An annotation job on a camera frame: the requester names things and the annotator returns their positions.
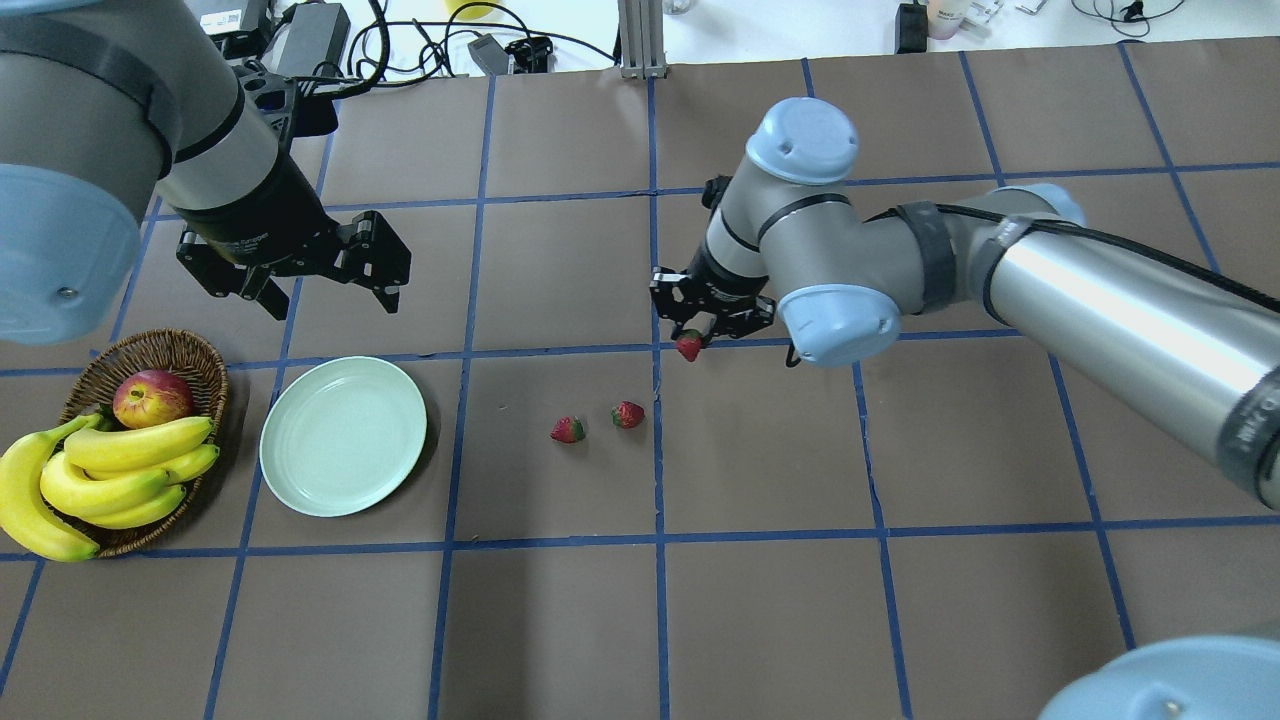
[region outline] banana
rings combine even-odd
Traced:
[[[193,415],[163,425],[104,433],[86,428],[63,443],[72,465],[93,471],[147,468],[193,450],[214,430],[214,420]]]
[[[51,430],[23,436],[0,457],[0,528],[36,555],[61,562],[97,555],[96,542],[45,505],[40,496],[40,471],[58,441],[100,419],[100,415],[81,415]]]
[[[81,518],[91,525],[97,525],[99,528],[108,528],[111,530],[124,530],[128,528],[141,528],[142,525],[150,525],[156,520],[163,520],[170,512],[177,510],[178,505],[182,502],[183,496],[187,495],[186,486],[173,486],[164,488],[164,491],[155,496],[154,498],[137,505],[128,510],[122,510],[111,515],[95,515],[90,518]]]
[[[65,452],[45,464],[40,492],[55,509],[68,515],[110,515],[154,498],[169,483],[164,469],[137,470],[111,480],[95,480],[72,465]]]
[[[204,443],[189,452],[184,452],[173,460],[165,460],[164,462],[157,462],[155,465],[147,465],[143,470],[165,470],[169,473],[169,484],[184,483],[187,480],[198,478],[209,471],[218,461],[218,455],[221,451],[218,450],[216,445]],[[131,475],[138,470],[91,470],[87,471],[88,477],[95,480],[110,480],[114,478],[120,478],[124,475]]]

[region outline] black cable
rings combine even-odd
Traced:
[[[1153,20],[1156,18],[1162,18],[1162,17],[1172,13],[1174,10],[1181,8],[1183,4],[1187,3],[1187,0],[1178,0],[1178,3],[1172,8],[1165,10],[1162,13],[1156,13],[1155,15],[1143,14],[1143,4],[1142,4],[1142,1],[1140,0],[1134,0],[1129,5],[1125,5],[1124,8],[1120,8],[1120,12],[1124,13],[1123,17],[1116,17],[1116,4],[1115,4],[1115,0],[1107,0],[1107,3],[1110,5],[1110,9],[1107,10],[1107,14],[1105,14],[1105,15],[1102,14],[1102,9],[1098,8],[1098,0],[1093,0],[1093,12],[1092,13],[1088,12],[1088,10],[1085,10],[1084,8],[1082,8],[1078,4],[1076,0],[1071,0],[1071,6],[1075,8],[1075,12],[1080,13],[1082,15],[1085,15],[1085,17],[1089,17],[1089,18],[1098,18],[1100,20],[1107,20],[1111,24],[1111,29],[1119,32],[1120,35],[1123,35],[1125,37],[1132,37],[1132,38],[1137,40],[1137,38],[1147,37],[1148,35],[1151,35],[1151,20]],[[1125,32],[1125,31],[1120,29],[1121,24],[1125,24],[1125,23],[1132,24],[1132,23],[1138,23],[1138,22],[1146,23],[1146,28],[1142,32]]]
[[[342,100],[344,97],[364,95],[372,90],[387,72],[387,64],[392,59],[390,27],[387,24],[387,14],[383,12],[383,6],[378,4],[378,0],[369,0],[369,9],[374,12],[374,26],[378,28],[378,38],[383,44],[378,53],[378,67],[374,69],[374,74],[361,79],[356,85],[342,88],[337,92],[326,94],[330,100]]]
[[[1005,219],[1005,215],[1000,213],[991,213],[988,210],[979,210],[977,208],[966,208],[964,205],[938,205],[940,213],[947,213],[951,215],[965,215],[968,218],[977,218],[979,220],[986,220],[988,223],[1000,223]],[[1240,300],[1253,302],[1260,305],[1272,313],[1280,314],[1280,300],[1271,297],[1270,295],[1252,288],[1244,283],[1233,281],[1225,275],[1215,273],[1207,268],[1202,268],[1194,263],[1189,263],[1178,258],[1176,255],[1170,255],[1164,250],[1157,250],[1149,245],[1144,245],[1135,240],[1129,240],[1128,237],[1120,237],[1117,234],[1106,233],[1102,231],[1096,231],[1093,228],[1080,227],[1075,223],[1068,220],[1048,220],[1041,219],[1030,224],[1030,231],[1042,231],[1053,234],[1065,234],[1073,237],[1083,237],[1085,240],[1092,240],[1101,242],[1103,245],[1110,245],[1111,247],[1117,247],[1120,250],[1126,250],[1135,255],[1140,255],[1148,260],[1155,260],[1167,268],[1178,270],[1183,274],[1190,275],[1198,281],[1206,282],[1221,291],[1229,292]]]
[[[375,0],[370,0],[370,5],[374,5],[374,4],[375,4]],[[462,10],[465,10],[465,9],[470,8],[470,6],[495,8],[498,10],[502,10],[502,12],[507,13],[508,15],[511,15],[515,19],[515,22],[517,22],[518,24],[512,26],[512,24],[508,24],[508,23],[458,22],[457,20],[458,13],[461,13]],[[507,8],[503,8],[502,5],[497,5],[494,3],[485,3],[485,1],[466,3],[466,4],[461,5],[449,17],[449,19],[445,20],[445,22],[425,22],[425,20],[419,20],[419,19],[387,20],[387,18],[385,18],[385,9],[384,8],[380,8],[380,9],[383,9],[384,12],[381,14],[375,13],[375,20],[372,23],[370,23],[369,26],[365,26],[365,27],[360,28],[360,31],[357,31],[356,35],[351,38],[351,44],[347,47],[347,56],[344,59],[346,67],[347,67],[346,68],[346,76],[347,77],[319,77],[319,76],[314,76],[312,74],[312,76],[301,76],[301,77],[294,78],[294,79],[297,79],[300,82],[311,83],[310,87],[307,88],[307,94],[308,95],[310,94],[315,94],[320,87],[346,85],[346,86],[351,86],[351,87],[347,87],[347,88],[344,88],[342,91],[338,91],[338,92],[328,92],[328,94],[325,94],[325,96],[326,97],[334,97],[334,99],[338,99],[338,97],[351,97],[353,95],[360,95],[362,92],[367,92],[367,90],[357,90],[357,88],[360,88],[362,86],[367,86],[369,88],[372,88],[372,87],[380,87],[380,88],[381,87],[407,87],[407,86],[411,86],[411,85],[417,85],[420,82],[425,82],[430,77],[434,77],[434,76],[436,76],[439,73],[444,73],[444,74],[447,74],[449,77],[457,77],[457,76],[454,76],[452,64],[449,61],[448,42],[449,42],[449,40],[452,40],[453,37],[457,37],[460,35],[472,35],[475,37],[483,37],[483,35],[477,29],[475,29],[475,28],[492,28],[492,29],[517,31],[517,32],[522,32],[525,35],[525,37],[534,37],[534,36],[554,37],[554,38],[558,38],[558,40],[564,40],[567,42],[573,42],[576,45],[581,45],[581,46],[584,46],[584,47],[586,47],[586,49],[589,49],[589,50],[599,54],[600,56],[607,58],[609,60],[609,63],[613,64],[613,65],[618,65],[620,61],[621,61],[620,58],[616,58],[614,55],[611,55],[609,53],[605,53],[604,50],[600,50],[599,47],[596,47],[595,45],[591,45],[590,42],[586,42],[585,40],[580,40],[580,38],[571,37],[571,36],[567,36],[567,35],[561,35],[561,33],[557,33],[557,32],[532,29],[532,28],[530,28],[527,26],[527,23],[525,23],[525,20],[520,15],[517,15],[512,10],[509,10]],[[412,26],[419,32],[419,35],[422,37],[422,41],[425,42],[425,45],[422,46],[422,49],[419,51],[419,61],[417,61],[417,64],[413,65],[413,67],[410,67],[410,68],[401,68],[401,67],[393,67],[393,65],[390,65],[389,53],[387,51],[387,49],[389,47],[390,28],[393,28],[393,27],[402,27],[402,26]],[[426,31],[428,27],[443,27],[443,28],[445,28],[444,38],[440,42],[435,42],[435,40]],[[374,60],[374,59],[371,59],[369,56],[369,47],[367,47],[369,36],[374,31],[378,31],[379,40],[381,40],[381,44],[383,44],[383,49],[379,53],[379,59],[378,60]],[[364,58],[358,58],[358,59],[356,58],[356,49],[357,49],[357,46],[360,47],[360,51],[364,54]],[[434,59],[434,64],[431,67],[428,67],[429,63],[433,61],[433,59]],[[364,74],[366,65],[374,65],[372,74],[369,76],[369,77],[366,77]],[[394,72],[394,73],[421,72],[422,74],[420,74],[417,77],[408,78],[408,79],[388,81],[387,77],[385,77],[387,72]]]
[[[329,65],[333,65],[333,69],[337,70],[339,74],[342,73],[342,65],[339,65],[338,63],[334,63],[333,60],[321,60],[316,63],[316,67],[311,68],[311,74],[317,76],[320,74],[320,70],[325,69]]]
[[[411,26],[411,24],[420,24],[420,26],[426,26],[426,27],[444,27],[445,24],[449,24],[449,23],[444,23],[444,22],[425,22],[425,20],[388,20],[387,24],[389,27]],[[452,24],[458,26],[458,27],[466,27],[466,28],[477,28],[479,27],[479,28],[493,28],[493,29],[511,29],[511,31],[520,31],[520,32],[525,32],[525,29],[526,29],[526,28],[522,28],[522,27],[518,27],[518,26],[512,26],[512,24],[506,24],[506,23],[479,23],[479,22],[476,22],[476,23],[452,23]],[[355,50],[356,45],[360,44],[361,40],[365,36],[367,36],[369,32],[371,32],[372,29],[374,29],[372,26],[367,26],[367,27],[364,27],[364,28],[361,28],[360,31],[356,32],[356,35],[351,40],[351,49],[348,49],[348,53],[347,53],[348,58],[351,58],[351,54]],[[545,29],[529,28],[529,32],[531,32],[532,35],[544,35],[547,37],[554,37],[557,40],[563,40],[566,42],[573,42],[575,45],[581,45],[582,47],[586,47],[588,50],[591,50],[593,53],[596,53],[602,58],[605,58],[607,60],[609,60],[609,63],[613,63],[614,65],[618,64],[618,60],[614,59],[613,55],[605,53],[604,50],[600,50],[599,47],[596,47],[595,45],[591,45],[590,42],[585,41],[585,40],[579,40],[576,37],[570,37],[567,35],[561,35],[561,33],[550,32],[550,31],[545,31]],[[351,69],[351,64],[348,63],[348,72],[349,72],[349,69]]]

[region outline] light blue joint cover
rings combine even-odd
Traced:
[[[1065,220],[1071,220],[1073,223],[1084,227],[1084,208],[1071,197],[1071,193],[1064,190],[1061,186],[1056,186],[1048,182],[1038,182],[1032,184],[1009,184],[1005,187],[997,187],[991,192],[1004,192],[1007,190],[1021,190],[1023,192],[1030,192],[1032,195],[1039,197],[1044,202],[1048,202],[1053,208],[1053,213]]]
[[[746,141],[762,170],[799,184],[831,184],[849,177],[858,158],[858,131],[838,108],[817,97],[787,97],[764,114]]]
[[[890,296],[855,284],[815,284],[778,302],[791,342],[803,360],[822,368],[852,365],[881,352],[902,331]]]
[[[1280,717],[1280,642],[1201,635],[1140,647],[1068,685],[1039,720],[1174,717]]]
[[[0,17],[52,13],[54,10],[69,10],[97,3],[101,0],[0,0]]]
[[[88,334],[115,309],[140,245],[133,215],[105,190],[0,164],[0,341]]]

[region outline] red apple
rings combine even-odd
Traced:
[[[115,391],[111,411],[127,428],[150,428],[191,415],[195,402],[187,382],[164,370],[129,375]]]

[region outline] blue tape grid line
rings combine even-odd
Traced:
[[[1280,525],[1280,515],[1235,515],[1221,518],[1156,518],[1133,520],[1103,520],[1106,530],[1170,530],[1207,528],[1257,528]],[[726,542],[794,542],[823,539],[877,539],[881,534],[890,538],[934,538],[969,536],[1028,536],[1046,533],[1094,533],[1097,525],[1092,520],[1064,523],[1006,523],[996,525],[886,525],[879,528],[819,528],[806,530],[722,530],[664,533],[663,543],[705,544]],[[658,542],[655,533],[630,536],[568,536],[456,541],[454,553],[485,552],[494,550],[538,550],[550,547],[612,547],[645,546]],[[311,557],[317,555],[385,555],[404,552],[443,552],[448,543],[443,541],[392,542],[392,543],[342,543],[342,544],[301,544],[301,546],[250,546],[239,547],[160,547],[142,550],[129,557],[155,560],[183,560],[193,557],[236,557],[241,552],[246,557]],[[31,552],[0,553],[0,562],[36,562],[40,557]]]
[[[658,188],[658,111],[654,78],[645,85],[649,128],[649,190]],[[658,195],[649,195],[649,265],[658,266]],[[653,506],[654,506],[654,570],[658,601],[658,716],[671,720],[671,664],[667,637],[667,501],[663,487],[662,455],[662,327],[658,313],[649,311],[649,341],[653,363]]]
[[[956,53],[960,59],[960,69],[964,72],[964,82],[969,86],[969,99],[973,100],[973,111],[978,115],[978,127],[982,129],[982,141],[987,145],[987,155],[991,158],[991,169],[995,181],[1001,187],[1005,186],[1005,170],[1000,167],[1000,156],[996,154],[996,142],[991,137],[991,126],[987,124],[987,113],[982,109],[982,97],[978,96],[978,85],[973,79],[973,70],[969,68],[969,56],[961,50]]]
[[[339,102],[335,111],[342,113]],[[325,174],[329,169],[329,156],[333,152],[333,135],[325,138],[324,155],[320,160],[320,173],[316,178],[316,195],[324,192]],[[280,352],[276,359],[275,380],[271,386],[270,405],[280,397],[284,387],[284,373],[288,369],[289,343],[293,340],[293,328],[298,316],[298,305],[302,300],[303,278],[293,281],[293,291],[289,293],[289,311],[284,320],[284,332],[280,337]],[[262,466],[257,464],[253,469],[253,480],[250,484],[248,501],[244,507],[244,521],[241,525],[239,546],[236,548],[236,568],[232,571],[230,588],[227,592],[227,610],[223,614],[223,628],[218,635],[218,651],[214,655],[214,669],[209,678],[209,693],[205,696],[205,720],[212,720],[218,707],[218,691],[221,687],[223,667],[227,664],[227,648],[230,644],[232,625],[236,621],[236,606],[239,601],[241,580],[244,577],[244,561],[248,559],[250,538],[253,532],[253,516],[257,511],[257,496],[262,489]]]
[[[858,398],[858,427],[863,439],[863,461],[867,465],[867,487],[872,498],[872,515],[876,520],[876,537],[879,542],[881,579],[884,585],[884,609],[888,612],[890,643],[893,647],[893,671],[897,675],[897,696],[904,717],[913,717],[911,689],[906,676],[906,653],[902,650],[902,629],[897,612],[897,592],[893,588],[893,564],[890,557],[890,532],[884,525],[884,509],[876,491],[876,469],[872,462],[870,424],[868,421],[867,389],[863,383],[863,365],[854,364],[854,396]]]
[[[1084,445],[1080,442],[1080,430],[1075,424],[1075,413],[1071,410],[1071,398],[1066,392],[1066,380],[1062,378],[1062,366],[1052,354],[1048,356],[1048,365],[1053,373],[1053,386],[1057,388],[1057,400],[1062,405],[1062,415],[1066,418],[1066,433],[1071,438],[1071,451],[1075,454],[1075,466],[1080,473],[1080,482],[1084,484],[1084,497],[1089,503],[1089,518],[1092,519],[1094,534],[1098,538],[1098,550],[1102,552],[1102,566],[1107,574],[1107,585],[1111,588],[1111,601],[1116,607],[1116,619],[1120,621],[1120,633],[1124,635],[1124,644],[1133,650],[1138,647],[1133,638],[1133,624],[1129,620],[1129,609],[1124,601],[1124,589],[1120,587],[1120,574],[1116,571],[1115,557],[1111,555],[1111,541],[1107,539],[1106,527],[1102,524],[1102,510],[1098,507],[1098,496],[1093,489],[1093,478],[1089,475],[1089,464],[1084,459]]]
[[[1228,170],[1274,170],[1280,169],[1280,161],[1270,163],[1221,163],[1221,164],[1208,164],[1208,165],[1174,165],[1169,167],[1142,167],[1142,168],[1096,168],[1085,170],[1023,170],[1023,172],[1004,172],[997,176],[996,173],[955,173],[943,176],[902,176],[902,177],[883,177],[883,178],[854,178],[845,181],[847,187],[861,187],[861,186],[881,186],[881,184],[927,184],[937,182],[974,182],[974,181],[996,181],[1000,177],[1005,179],[1044,179],[1044,178],[1076,178],[1076,177],[1115,177],[1115,176],[1158,176],[1166,174],[1172,169],[1176,173],[1215,173],[1215,172],[1228,172]],[[563,202],[568,200],[612,200],[618,197],[645,197],[645,196],[658,196],[666,197],[669,195],[701,195],[701,187],[658,187],[646,190],[618,190],[618,191],[604,191],[604,192],[562,192],[553,195],[511,195],[511,196],[498,196],[486,197],[486,205],[513,205],[520,202]],[[364,210],[396,210],[404,208],[457,208],[457,206],[474,206],[476,204],[475,197],[451,197],[451,199],[436,199],[436,200],[401,200],[390,202],[343,202],[343,204],[329,204],[325,205],[325,210],[330,213],[358,213]],[[157,222],[166,220],[179,220],[180,218],[175,214],[163,214],[151,218]]]
[[[1138,104],[1142,105],[1142,114],[1147,118],[1147,126],[1151,128],[1151,135],[1156,138],[1156,146],[1160,149],[1160,156],[1165,160],[1165,172],[1169,173],[1169,178],[1174,181],[1174,190],[1178,191],[1178,200],[1183,204],[1183,210],[1187,211],[1187,219],[1192,223],[1192,231],[1196,233],[1196,240],[1201,243],[1201,250],[1204,252],[1204,259],[1208,261],[1208,269],[1215,273],[1221,272],[1217,265],[1217,258],[1213,256],[1213,249],[1210,247],[1208,237],[1204,236],[1204,228],[1199,224],[1199,218],[1196,217],[1196,210],[1192,208],[1192,201],[1187,196],[1187,190],[1183,188],[1183,179],[1178,176],[1178,169],[1174,167],[1174,156],[1169,154],[1169,146],[1165,145],[1165,136],[1160,132],[1160,126],[1156,124],[1156,115],[1151,111],[1151,105],[1147,102],[1147,94],[1142,90],[1142,83],[1138,81],[1138,73],[1133,69],[1133,61],[1129,59],[1129,51],[1125,49],[1123,42],[1116,44],[1116,53],[1120,54],[1120,61],[1124,63],[1125,73],[1129,74],[1129,83],[1133,85],[1134,95],[1138,96]]]
[[[498,82],[489,77],[489,95],[484,114],[484,140],[480,147],[480,182],[476,188],[475,237],[471,245],[471,287],[467,291],[467,325],[463,340],[463,352],[470,354],[475,340],[476,297],[480,291],[480,256],[484,242],[485,191],[489,183],[489,147],[493,138],[494,97]],[[462,434],[467,423],[467,397],[470,395],[471,357],[462,359],[462,372],[458,378],[458,414],[453,427],[453,465],[449,470],[449,505],[444,520],[444,556],[440,559],[439,597],[435,606],[435,641],[431,648],[431,678],[428,684],[426,716],[435,720],[440,714],[440,678],[444,666],[445,628],[448,626],[449,585],[453,579],[454,533],[458,524],[458,491],[462,480]]]
[[[965,83],[969,86],[969,96],[973,99],[974,113],[977,113],[978,124],[982,128],[982,137],[987,143],[987,152],[991,155],[991,167],[996,173],[996,182],[1004,186],[1005,174],[1000,165],[1000,155],[996,152],[996,143],[991,137],[987,115],[982,109],[982,97],[978,94],[978,85],[974,82],[973,70],[969,68],[969,58],[964,54],[964,51],[959,53],[959,58]],[[1071,448],[1075,452],[1075,462],[1080,475],[1080,484],[1089,505],[1089,516],[1093,521],[1094,534],[1097,536],[1098,552],[1102,555],[1102,565],[1107,574],[1107,584],[1111,589],[1111,601],[1116,609],[1120,632],[1124,635],[1125,646],[1133,648],[1133,626],[1129,621],[1129,611],[1124,601],[1124,589],[1120,587],[1120,575],[1116,573],[1115,559],[1111,556],[1111,542],[1107,539],[1107,530],[1102,524],[1102,511],[1098,507],[1098,500],[1093,492],[1093,480],[1089,477],[1088,462],[1084,457],[1084,447],[1080,445],[1080,434],[1075,425],[1075,414],[1071,411],[1071,398],[1066,392],[1066,383],[1062,379],[1062,370],[1057,363],[1057,357],[1048,355],[1048,361],[1050,369],[1053,374],[1053,384],[1057,388],[1059,404],[1062,407],[1062,418],[1066,421],[1068,434],[1071,439]]]
[[[978,95],[977,85],[974,83],[973,73],[969,68],[968,56],[964,53],[959,53],[959,60],[965,74],[965,81],[970,91],[970,97],[974,102],[974,109],[978,117],[978,123],[983,133],[983,140],[987,145],[988,152],[992,159],[992,173],[973,173],[973,174],[951,174],[951,176],[918,176],[918,177],[893,177],[893,178],[861,178],[847,181],[846,184],[850,187],[858,186],[879,186],[879,184],[922,184],[922,183],[937,183],[937,182],[965,182],[965,181],[996,181],[1004,184],[1006,179],[1039,179],[1039,178],[1052,178],[1052,177],[1106,177],[1106,176],[1134,176],[1134,174],[1169,174],[1174,182],[1179,200],[1183,202],[1183,208],[1187,211],[1188,219],[1196,232],[1197,240],[1204,251],[1206,259],[1210,266],[1217,270],[1217,261],[1213,256],[1212,249],[1203,232],[1203,228],[1196,217],[1194,209],[1192,208],[1190,200],[1181,184],[1180,174],[1183,173],[1203,173],[1203,172],[1228,172],[1228,170],[1257,170],[1257,169],[1280,169],[1280,163],[1265,161],[1265,163],[1224,163],[1224,164],[1199,164],[1199,165],[1176,165],[1165,145],[1164,137],[1156,123],[1155,115],[1147,102],[1146,94],[1142,90],[1137,73],[1134,72],[1132,60],[1126,49],[1123,45],[1117,46],[1121,61],[1133,85],[1134,92],[1142,106],[1142,110],[1147,118],[1148,126],[1156,138],[1156,143],[1160,149],[1161,156],[1164,159],[1164,167],[1142,167],[1142,168],[1108,168],[1108,169],[1092,169],[1092,170],[1046,170],[1046,172],[1019,172],[1019,173],[1005,173],[998,164],[998,158],[995,151],[995,143],[991,136],[989,127],[987,124],[986,114],[982,109],[980,97]],[[809,67],[808,59],[801,60],[801,69],[805,79],[805,88],[809,96],[814,96],[813,91],[813,77]],[[212,716],[214,705],[216,700],[218,685],[220,682],[221,667],[225,661],[227,644],[229,641],[229,633],[232,621],[234,619],[236,598],[238,597],[239,582],[243,571],[243,562],[247,557],[252,556],[310,556],[310,555],[347,555],[347,553],[381,553],[381,552],[443,552],[452,559],[453,552],[460,551],[489,551],[489,550],[516,550],[516,548],[540,548],[540,547],[594,547],[594,546],[617,546],[617,544],[654,544],[659,548],[664,548],[669,543],[713,543],[713,542],[786,542],[786,541],[803,541],[803,539],[855,539],[855,538],[877,538],[883,543],[884,538],[892,537],[950,537],[950,536],[989,536],[989,534],[1023,534],[1023,533],[1053,533],[1053,532],[1093,532],[1100,538],[1100,548],[1103,553],[1103,561],[1107,566],[1108,582],[1112,587],[1112,593],[1116,601],[1117,615],[1120,616],[1121,629],[1125,634],[1125,642],[1129,647],[1133,647],[1132,626],[1129,619],[1124,611],[1124,598],[1120,593],[1119,578],[1115,571],[1115,564],[1110,555],[1108,542],[1106,539],[1106,533],[1108,530],[1147,530],[1147,529],[1180,529],[1180,528],[1225,528],[1225,527],[1271,527],[1280,525],[1280,516],[1277,515],[1257,515],[1257,516],[1230,516],[1230,518],[1172,518],[1172,519],[1132,519],[1132,520],[1105,520],[1097,509],[1097,500],[1093,495],[1092,480],[1088,475],[1088,468],[1084,459],[1084,448],[1079,442],[1079,434],[1074,424],[1074,415],[1070,409],[1070,398],[1066,396],[1065,383],[1061,380],[1061,370],[1057,365],[1057,360],[1050,357],[1051,369],[1055,375],[1055,383],[1059,387],[1060,400],[1064,406],[1064,416],[1068,420],[1069,433],[1071,434],[1073,448],[1076,452],[1076,460],[1080,466],[1082,483],[1084,484],[1088,502],[1091,506],[1091,521],[1088,523],[1032,523],[1032,524],[1007,524],[1007,525],[954,525],[954,527],[904,527],[892,528],[883,524],[883,514],[879,509],[878,498],[874,496],[874,479],[870,474],[870,456],[869,450],[865,457],[868,462],[868,475],[872,483],[873,492],[873,509],[877,515],[876,528],[847,528],[847,529],[820,529],[820,530],[778,530],[778,532],[728,532],[728,533],[666,533],[664,532],[664,519],[663,519],[663,498],[662,498],[662,450],[660,450],[660,398],[655,398],[654,404],[654,425],[655,425],[655,448],[654,448],[654,461],[655,461],[655,503],[658,506],[658,519],[655,520],[655,533],[652,536],[600,536],[600,537],[568,537],[568,538],[517,538],[517,539],[494,539],[494,541],[476,541],[476,542],[454,542],[453,541],[453,524],[456,523],[456,509],[457,509],[457,483],[458,471],[461,462],[461,443],[462,443],[462,428],[465,423],[465,398],[467,389],[467,377],[468,365],[471,359],[477,357],[520,357],[520,356],[532,356],[532,355],[564,355],[564,354],[579,354],[579,352],[639,352],[646,351],[655,355],[654,365],[654,382],[655,386],[660,382],[660,348],[669,347],[671,343],[660,342],[657,336],[657,329],[654,331],[653,342],[649,345],[635,343],[635,345],[616,345],[616,346],[580,346],[580,347],[549,347],[549,348],[517,348],[517,350],[500,350],[500,351],[472,351],[470,337],[474,329],[475,322],[475,292],[476,281],[479,272],[479,254],[480,254],[480,234],[481,234],[481,220],[483,220],[483,206],[485,204],[516,204],[516,202],[539,202],[539,201],[567,201],[567,200],[599,200],[599,199],[614,199],[614,197],[635,197],[635,196],[648,196],[650,197],[650,256],[657,261],[657,200],[662,196],[680,196],[680,195],[699,195],[701,188],[699,187],[676,187],[676,188],[660,188],[657,184],[657,149],[655,149],[655,117],[654,117],[654,102],[653,102],[653,81],[649,81],[649,140],[650,140],[650,183],[645,190],[636,191],[618,191],[618,192],[584,192],[584,193],[559,193],[559,195],[524,195],[524,196],[509,196],[509,197],[485,197],[484,195],[484,178],[486,177],[486,163],[488,163],[488,147],[492,135],[492,113],[493,113],[493,95],[494,95],[494,81],[490,78],[489,88],[489,105],[486,109],[485,118],[485,136],[484,136],[484,152],[481,159],[481,187],[475,199],[453,199],[453,200],[424,200],[424,201],[408,201],[408,202],[384,202],[384,204],[352,204],[352,205],[330,205],[326,206],[329,210],[365,210],[365,209],[390,209],[390,208],[433,208],[433,206],[476,206],[477,223],[476,223],[476,237],[475,237],[475,251],[472,259],[472,286],[471,297],[468,300],[468,318],[467,318],[467,343],[466,348],[461,352],[440,352],[426,356],[402,356],[393,355],[385,356],[393,361],[413,361],[413,360],[435,360],[435,359],[461,359],[463,361],[463,373],[460,379],[462,393],[460,396],[460,407],[454,438],[454,465],[451,478],[451,503],[449,515],[447,525],[447,539],[444,542],[422,542],[422,543],[374,543],[374,544],[325,544],[325,546],[302,546],[302,547],[251,547],[250,534],[252,528],[253,511],[256,507],[256,498],[261,484],[261,470],[255,473],[248,505],[246,509],[246,519],[242,529],[241,543],[238,547],[233,548],[159,548],[152,551],[143,551],[136,553],[138,557],[150,559],[184,559],[184,557],[236,557],[237,566],[233,574],[233,582],[228,597],[228,607],[224,618],[223,633],[219,641],[219,651],[215,659],[215,670],[210,680],[210,693],[206,703],[206,717]],[[326,141],[324,156],[321,160],[320,177],[316,183],[317,195],[323,192],[324,179],[330,159],[330,152],[333,147],[333,137],[330,136]],[[142,236],[141,250],[138,260],[134,264],[133,272],[131,273],[128,284],[125,286],[125,293],[120,302],[119,311],[116,314],[115,323],[111,331],[111,341],[119,338],[123,332],[123,325],[125,315],[129,309],[129,304],[133,297],[137,282],[141,275],[142,261],[146,256],[146,251],[150,246],[151,238],[155,232],[156,222],[161,220],[178,220],[179,218],[174,214],[161,214],[161,201],[157,199],[145,218],[145,228]],[[302,281],[298,279],[294,283],[294,297],[301,292]],[[329,357],[302,357],[302,359],[288,359],[288,345],[292,336],[292,324],[294,315],[291,309],[291,315],[287,322],[284,337],[282,340],[282,352],[278,360],[268,361],[252,361],[252,363],[239,363],[230,368],[233,370],[248,370],[248,369],[275,369],[276,379],[275,387],[273,389],[271,401],[279,396],[280,388],[283,386],[283,377],[287,368],[300,366],[307,364],[316,364],[328,360]],[[918,340],[954,340],[954,338],[978,338],[978,337],[1007,337],[1019,334],[1016,331],[1011,329],[996,329],[996,331],[959,331],[959,332],[916,332],[916,333],[904,333],[902,340],[918,341]],[[778,346],[786,345],[785,340],[778,338],[758,338],[758,340],[742,340],[742,341],[718,341],[717,347],[751,347],[751,346]],[[0,378],[6,377],[35,377],[35,375],[74,375],[78,374],[81,368],[35,368],[35,369],[8,369],[0,370]],[[860,369],[855,370],[855,384],[860,384]],[[860,396],[859,418],[863,423],[864,443],[865,443],[865,398]],[[888,564],[887,544],[882,544],[882,570],[891,574],[892,569]],[[18,620],[14,625],[9,647],[4,657],[4,665],[0,666],[0,693],[4,692],[5,683],[8,680],[9,673],[12,670],[14,657],[18,650],[18,644],[22,637],[23,628],[26,625],[27,616],[31,610],[31,605],[35,600],[36,589],[45,568],[45,560],[35,556],[29,552],[19,553],[0,553],[0,562],[32,562],[33,570],[32,577],[28,583],[27,593],[23,600],[22,609],[19,611]],[[668,687],[668,669],[667,669],[667,648],[666,648],[666,573],[664,573],[664,551],[658,550],[658,574],[659,574],[659,664],[660,664],[660,694],[662,694],[662,712],[663,717],[669,715],[669,687]],[[440,607],[436,618],[436,647],[433,656],[433,678],[430,687],[430,716],[435,717],[438,714],[438,694],[439,694],[439,673],[440,664],[443,660],[443,630],[444,630],[444,614],[447,611],[447,571],[442,569],[442,589],[440,589]],[[900,693],[902,696],[904,715],[910,717],[910,698],[906,689],[906,675],[905,675],[905,661],[901,657],[901,643],[896,623],[896,609],[892,603],[892,585],[891,579],[886,582],[886,600],[887,605],[891,607],[891,633],[895,641],[895,664],[899,670],[899,683]]]
[[[36,598],[36,585],[45,571],[45,559],[37,557],[31,570],[31,579],[27,582],[27,594],[22,598],[22,610],[18,611],[18,620],[13,624],[13,634],[9,637],[9,650],[4,655],[4,665],[0,665],[0,696],[9,682],[9,671],[13,670],[13,659],[18,655],[18,642],[22,639],[22,630],[27,626],[27,616],[31,615],[31,602]]]

